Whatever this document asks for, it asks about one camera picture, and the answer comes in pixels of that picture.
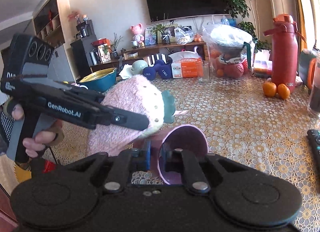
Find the red thermos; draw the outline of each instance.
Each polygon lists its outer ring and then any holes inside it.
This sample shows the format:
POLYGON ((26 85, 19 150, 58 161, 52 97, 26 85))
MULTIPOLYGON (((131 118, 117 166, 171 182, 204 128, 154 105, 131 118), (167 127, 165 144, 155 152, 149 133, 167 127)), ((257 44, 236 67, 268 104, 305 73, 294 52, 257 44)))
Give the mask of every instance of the red thermos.
POLYGON ((285 84, 293 92, 298 67, 296 35, 305 42, 306 39, 298 32, 297 23, 292 16, 281 14, 273 21, 275 27, 263 33, 265 36, 272 35, 272 82, 277 86, 285 84))

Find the teal basket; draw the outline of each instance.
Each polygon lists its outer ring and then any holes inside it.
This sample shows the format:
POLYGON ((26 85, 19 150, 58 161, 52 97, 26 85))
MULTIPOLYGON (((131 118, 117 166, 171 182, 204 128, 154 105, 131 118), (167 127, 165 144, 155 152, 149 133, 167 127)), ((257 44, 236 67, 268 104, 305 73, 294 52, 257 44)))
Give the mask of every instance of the teal basket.
POLYGON ((108 68, 94 72, 84 77, 80 83, 84 84, 89 90, 105 92, 116 83, 117 69, 108 68))

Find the pink cup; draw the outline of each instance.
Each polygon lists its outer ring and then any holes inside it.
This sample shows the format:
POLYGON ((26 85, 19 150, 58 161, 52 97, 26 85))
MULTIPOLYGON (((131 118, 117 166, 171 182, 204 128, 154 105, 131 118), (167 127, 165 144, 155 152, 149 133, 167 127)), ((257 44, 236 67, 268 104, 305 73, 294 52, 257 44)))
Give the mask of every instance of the pink cup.
MULTIPOLYGON (((160 130, 147 138, 151 141, 151 159, 150 170, 166 184, 181 184, 181 175, 177 172, 166 172, 163 168, 162 157, 160 155, 161 146, 166 143, 167 146, 174 149, 189 150, 196 157, 204 157, 208 153, 208 142, 204 133, 193 125, 180 125, 175 128, 160 130)), ((141 149, 144 140, 137 140, 133 147, 141 149)))

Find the pink teddy bear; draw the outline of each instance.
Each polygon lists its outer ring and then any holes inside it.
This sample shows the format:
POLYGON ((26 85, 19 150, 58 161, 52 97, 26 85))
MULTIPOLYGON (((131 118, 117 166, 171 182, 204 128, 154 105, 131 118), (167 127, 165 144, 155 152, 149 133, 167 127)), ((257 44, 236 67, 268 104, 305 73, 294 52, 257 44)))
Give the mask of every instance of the pink teddy bear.
POLYGON ((143 25, 139 23, 136 26, 131 26, 131 31, 134 34, 133 41, 137 41, 139 43, 139 47, 144 47, 144 36, 141 34, 143 30, 143 25))

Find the tissue package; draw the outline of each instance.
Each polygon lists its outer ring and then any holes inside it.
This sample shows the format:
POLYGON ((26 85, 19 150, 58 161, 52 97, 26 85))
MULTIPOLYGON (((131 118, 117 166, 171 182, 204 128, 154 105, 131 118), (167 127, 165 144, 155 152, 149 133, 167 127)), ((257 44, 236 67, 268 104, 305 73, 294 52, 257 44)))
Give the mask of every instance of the tissue package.
POLYGON ((197 65, 201 61, 197 52, 182 51, 169 55, 172 58, 173 78, 198 77, 197 65))

